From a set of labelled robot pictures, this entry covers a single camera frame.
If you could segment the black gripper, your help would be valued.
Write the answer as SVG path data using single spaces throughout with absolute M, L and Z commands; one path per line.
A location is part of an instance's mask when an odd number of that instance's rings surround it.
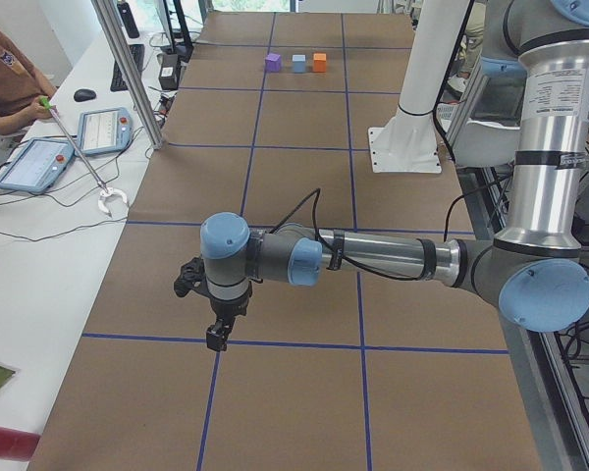
M 226 351 L 234 319 L 246 315 L 252 297 L 249 279 L 242 277 L 232 283 L 219 284 L 208 277 L 204 260 L 194 257 L 181 267 L 173 290 L 177 297 L 185 297 L 192 291 L 209 299 L 216 322 L 206 330 L 206 346 L 213 351 Z

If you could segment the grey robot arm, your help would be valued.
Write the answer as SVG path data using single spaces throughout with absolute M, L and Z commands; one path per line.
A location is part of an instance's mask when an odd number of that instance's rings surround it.
M 240 212 L 374 235 L 468 238 L 450 161 L 440 174 L 375 173 L 366 132 L 393 114 L 414 31 L 374 14 L 213 13 L 169 123 L 171 257 L 199 224 Z M 323 272 L 313 288 L 254 289 L 232 342 L 501 349 L 493 308 L 437 282 Z

